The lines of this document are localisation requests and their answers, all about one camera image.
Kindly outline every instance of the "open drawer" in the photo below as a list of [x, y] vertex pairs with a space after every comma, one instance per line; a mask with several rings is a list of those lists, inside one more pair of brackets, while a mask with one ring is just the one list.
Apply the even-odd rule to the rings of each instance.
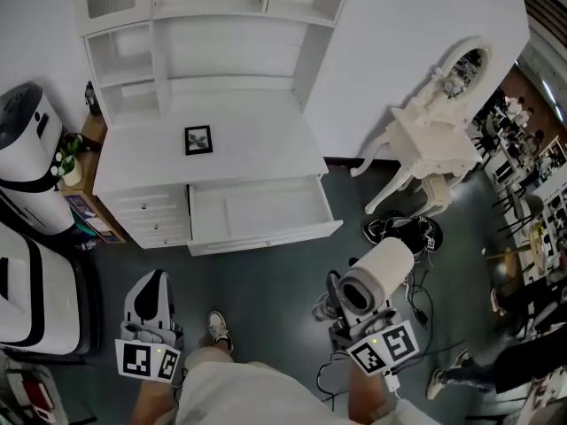
[[190, 185], [192, 255], [244, 251], [330, 236], [333, 220], [316, 175]]

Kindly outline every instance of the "floor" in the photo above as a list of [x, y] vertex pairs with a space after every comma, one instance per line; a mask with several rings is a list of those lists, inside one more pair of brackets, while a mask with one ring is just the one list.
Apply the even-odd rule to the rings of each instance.
[[[384, 167], [371, 168], [356, 179], [350, 178], [346, 168], [330, 169], [322, 180], [323, 187], [335, 219], [345, 223], [329, 238], [197, 258], [184, 247], [143, 251], [129, 243], [95, 248], [90, 256], [103, 293], [104, 340], [100, 350], [88, 357], [88, 365], [52, 369], [70, 419], [84, 418], [88, 408], [100, 423], [128, 423], [139, 382], [117, 375], [113, 339], [120, 334], [128, 290], [155, 268], [171, 276], [176, 320], [185, 331], [186, 351], [198, 346], [206, 332], [206, 317], [217, 308], [227, 318], [237, 361], [265, 362], [320, 397], [315, 375], [330, 356], [328, 324], [313, 321], [311, 307], [324, 292], [325, 276], [331, 269], [342, 272], [351, 257], [361, 257], [371, 249], [361, 232], [361, 224], [369, 219], [362, 208], [392, 178], [395, 169], [395, 164], [384, 163]], [[423, 195], [412, 197], [407, 190], [389, 197], [375, 215], [390, 209], [411, 212], [423, 201]], [[501, 340], [489, 301], [493, 267], [482, 254], [484, 248], [495, 250], [495, 229], [504, 225], [501, 215], [492, 209], [494, 201], [484, 173], [471, 174], [454, 189], [453, 205], [437, 218], [444, 243], [418, 268], [418, 272], [426, 267], [430, 270], [425, 282], [434, 303], [430, 351], [465, 341], [482, 363], [490, 360]], [[431, 327], [419, 327], [402, 289], [396, 291], [393, 303], [413, 321], [424, 348]], [[431, 317], [426, 297], [418, 297], [416, 304]], [[446, 389], [435, 401], [424, 395], [432, 370], [450, 365], [463, 346], [426, 357], [400, 374], [399, 394], [442, 425], [464, 423], [465, 415], [480, 401], [481, 396], [467, 387]], [[328, 390], [345, 388], [346, 366], [339, 362], [324, 373], [322, 383]], [[346, 414], [346, 395], [337, 399], [336, 410]]]

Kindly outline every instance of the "flower pot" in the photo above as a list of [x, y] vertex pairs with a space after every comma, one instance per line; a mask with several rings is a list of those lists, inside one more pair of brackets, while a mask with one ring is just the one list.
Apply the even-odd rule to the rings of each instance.
[[82, 179], [82, 167], [79, 159], [74, 160], [74, 168], [68, 174], [63, 175], [63, 181], [67, 186], [74, 186]]

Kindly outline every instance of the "fluorescent light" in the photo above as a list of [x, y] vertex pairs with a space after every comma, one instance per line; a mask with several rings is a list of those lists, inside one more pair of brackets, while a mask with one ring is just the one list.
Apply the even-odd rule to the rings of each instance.
[[563, 112], [561, 112], [561, 109], [557, 105], [555, 106], [555, 113], [557, 113], [559, 120], [564, 121]]
[[546, 81], [541, 81], [541, 83], [543, 83], [543, 87], [546, 89], [549, 99], [551, 99], [551, 102], [557, 105], [555, 97], [553, 96], [553, 93], [551, 92], [551, 88], [549, 87], [548, 83]]

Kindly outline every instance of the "framed picture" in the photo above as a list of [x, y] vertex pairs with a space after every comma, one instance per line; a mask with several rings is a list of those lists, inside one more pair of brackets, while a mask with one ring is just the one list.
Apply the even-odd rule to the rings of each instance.
[[185, 155], [213, 152], [213, 140], [209, 126], [185, 128]]

